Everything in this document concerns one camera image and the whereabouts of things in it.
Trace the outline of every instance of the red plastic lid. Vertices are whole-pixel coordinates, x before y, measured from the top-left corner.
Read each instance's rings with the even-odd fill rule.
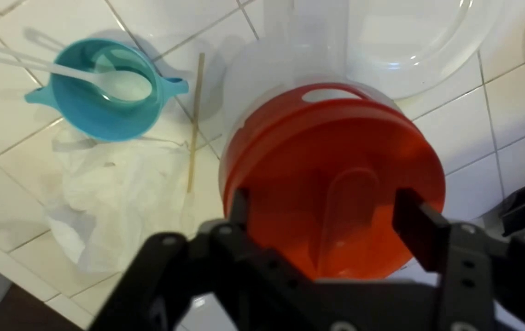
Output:
[[[306,103],[311,90],[357,99]],[[289,90],[234,134],[221,164],[225,212],[249,197],[249,234],[309,278],[385,278],[411,254],[392,230],[398,188],[442,210],[444,171],[420,131],[354,87]]]

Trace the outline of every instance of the tiled floor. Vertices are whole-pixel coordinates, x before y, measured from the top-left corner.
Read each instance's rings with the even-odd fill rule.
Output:
[[[110,37],[140,46],[162,74],[190,85],[204,52],[201,133],[210,147],[197,155],[199,221],[221,215],[221,81],[238,52],[263,35],[261,17],[261,0],[0,0],[0,46],[51,61],[77,39]],[[42,208],[61,182],[51,138],[66,123],[55,110],[22,99],[46,77],[0,65],[0,272],[86,326],[116,276],[77,272],[46,232]],[[166,105],[160,127],[147,136],[188,142],[191,98]],[[505,2],[481,52],[459,72],[398,105],[442,158],[448,217],[471,221],[525,186],[525,0]]]

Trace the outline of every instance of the white plastic bag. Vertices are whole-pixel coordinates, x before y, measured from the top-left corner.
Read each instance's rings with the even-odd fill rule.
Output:
[[[125,270],[153,232],[175,230],[184,202],[186,145],[96,144],[74,131],[53,140],[61,193],[46,206],[53,237],[85,272]]]

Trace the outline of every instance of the plastic spoon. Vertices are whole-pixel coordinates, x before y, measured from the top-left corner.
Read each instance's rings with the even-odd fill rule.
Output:
[[[66,76],[72,79],[86,81],[94,85],[98,90],[103,92],[105,98],[114,98],[121,101],[142,101],[151,92],[151,81],[144,76],[129,70],[114,70],[114,72],[83,72],[70,66],[61,66],[55,63],[48,63],[26,53],[15,53],[9,50],[0,48],[0,63],[15,65],[15,66],[28,66],[31,70],[44,70],[57,76]]]

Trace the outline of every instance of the plastic container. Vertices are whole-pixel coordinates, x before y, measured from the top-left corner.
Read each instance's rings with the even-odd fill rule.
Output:
[[[107,99],[90,83],[53,74],[44,88],[26,94],[28,103],[57,109],[81,133],[103,142],[144,134],[169,98],[188,92],[186,81],[160,77],[144,53],[114,41],[79,41],[63,50],[55,63],[86,72],[133,70],[151,81],[151,96],[134,103]]]
[[[269,99],[221,160],[225,212],[247,191],[252,239],[309,278],[385,278],[409,261],[390,225],[398,188],[442,210],[435,151],[366,87],[319,83]]]

